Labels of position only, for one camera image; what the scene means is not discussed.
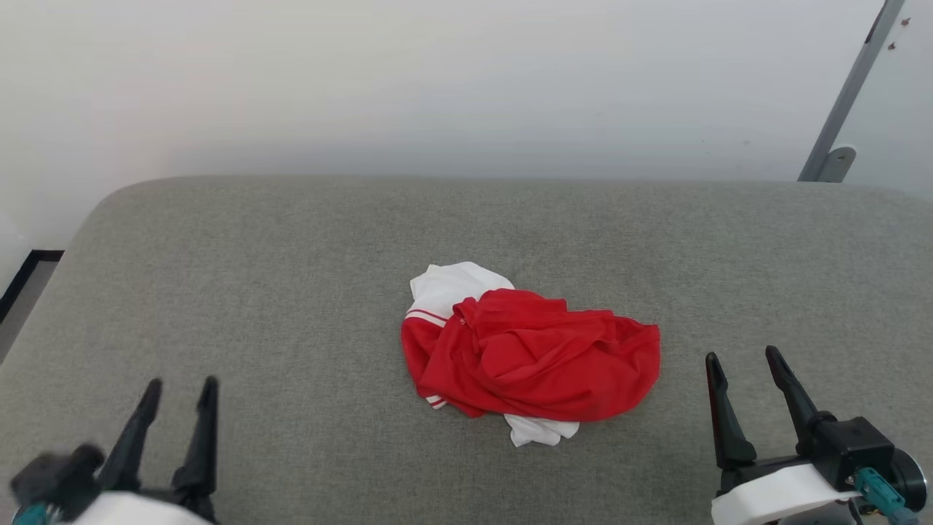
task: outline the white stripe trim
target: white stripe trim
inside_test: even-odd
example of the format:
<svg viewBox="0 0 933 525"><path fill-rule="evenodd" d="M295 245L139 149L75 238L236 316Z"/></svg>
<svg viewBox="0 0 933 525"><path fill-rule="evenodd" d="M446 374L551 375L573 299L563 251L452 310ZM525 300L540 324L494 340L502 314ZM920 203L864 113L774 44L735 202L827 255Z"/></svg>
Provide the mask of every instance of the white stripe trim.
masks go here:
<svg viewBox="0 0 933 525"><path fill-rule="evenodd" d="M411 319L411 318L424 319L424 320L426 320L427 322L429 322L429 323L431 323L431 324L434 324L434 325L437 325L437 326L440 326L440 327L443 327L444 324L446 324L444 321L442 321L442 320L440 320L440 319L438 319L438 318L436 318L436 317L429 316L429 315L427 315L427 314L425 314L425 313L422 313L422 312L409 312L409 313L405 316L405 319Z"/></svg>
<svg viewBox="0 0 933 525"><path fill-rule="evenodd" d="M434 317L436 317L436 318L438 318L438 319L441 319L441 320L450 319L451 316L453 315L453 312L451 312L450 314L448 314L448 315L445 316L445 315L441 315L441 314L439 314L439 313L437 313L437 312L432 312L431 310L425 310L424 308L415 308L414 306L412 306L412 307L409 308L408 310L405 310L405 315L407 316L407 315L413 314L413 313L415 313L415 312L421 313L421 314L426 314L426 315L429 315L429 316L434 316Z"/></svg>

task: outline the red shirt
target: red shirt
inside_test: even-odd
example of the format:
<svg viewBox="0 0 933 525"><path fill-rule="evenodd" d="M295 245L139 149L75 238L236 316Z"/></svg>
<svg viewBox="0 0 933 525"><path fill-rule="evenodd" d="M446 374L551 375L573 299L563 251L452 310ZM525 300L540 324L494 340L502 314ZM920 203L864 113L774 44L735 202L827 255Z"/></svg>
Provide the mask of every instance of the red shirt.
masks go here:
<svg viewBox="0 0 933 525"><path fill-rule="evenodd" d="M568 312L563 299L519 290L468 297L443 327L417 318L402 324L419 394L439 395L471 417L611 418L658 379L660 343L657 325L609 310Z"/></svg>

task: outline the white wall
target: white wall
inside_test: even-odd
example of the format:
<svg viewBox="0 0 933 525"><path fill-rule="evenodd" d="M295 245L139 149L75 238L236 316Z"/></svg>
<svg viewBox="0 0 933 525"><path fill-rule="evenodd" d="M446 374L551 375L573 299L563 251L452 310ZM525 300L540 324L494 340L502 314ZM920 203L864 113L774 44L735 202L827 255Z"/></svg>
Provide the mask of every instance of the white wall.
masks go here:
<svg viewBox="0 0 933 525"><path fill-rule="evenodd" d="M933 201L933 3L907 0L840 130L856 160L844 184L904 190ZM889 44L895 48L889 50Z"/></svg>
<svg viewBox="0 0 933 525"><path fill-rule="evenodd" d="M13 221L0 211L0 295L7 290L7 286L20 266L29 255L29 245L17 231Z"/></svg>
<svg viewBox="0 0 933 525"><path fill-rule="evenodd" d="M186 174L795 180L882 0L0 0L0 177L64 248Z"/></svg>

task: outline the gray cushion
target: gray cushion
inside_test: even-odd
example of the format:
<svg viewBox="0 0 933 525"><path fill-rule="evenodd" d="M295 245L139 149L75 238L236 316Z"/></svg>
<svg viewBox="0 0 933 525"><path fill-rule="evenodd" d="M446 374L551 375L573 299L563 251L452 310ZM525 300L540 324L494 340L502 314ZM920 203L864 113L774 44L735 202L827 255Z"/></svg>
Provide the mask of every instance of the gray cushion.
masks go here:
<svg viewBox="0 0 933 525"><path fill-rule="evenodd" d="M432 410L398 342L408 281L470 260L661 325L661 379L620 417L516 449ZM703 355L760 457L795 436L777 345L820 408L933 469L933 206L829 184L190 177L105 199L0 366L0 478L112 446L165 392L142 476L180 465L221 381L218 517L252 523L704 523L718 485ZM12 512L6 494L0 511Z"/></svg>

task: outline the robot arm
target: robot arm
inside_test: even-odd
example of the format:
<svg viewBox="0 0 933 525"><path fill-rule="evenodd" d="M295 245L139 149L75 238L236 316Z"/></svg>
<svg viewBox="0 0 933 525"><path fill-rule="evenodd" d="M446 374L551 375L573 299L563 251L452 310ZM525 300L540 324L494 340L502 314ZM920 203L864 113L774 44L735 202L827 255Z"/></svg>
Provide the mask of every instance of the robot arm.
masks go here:
<svg viewBox="0 0 933 525"><path fill-rule="evenodd" d="M153 379L106 462L98 447L82 445L68 456L43 454L13 478L10 489L21 506L13 524L217 523L211 494L216 489L218 388L215 377L204 381L185 464L175 471L170 489L145 489L138 476L146 431L162 392L161 381Z"/></svg>
<svg viewBox="0 0 933 525"><path fill-rule="evenodd" d="M853 507L860 513L881 511L898 525L919 523L913 511L926 504L926 480L916 462L867 419L839 421L816 410L781 352L767 347L765 357L787 401L797 454L758 460L732 410L719 359L709 353L706 382L722 469L712 506L716 525L858 523Z"/></svg>

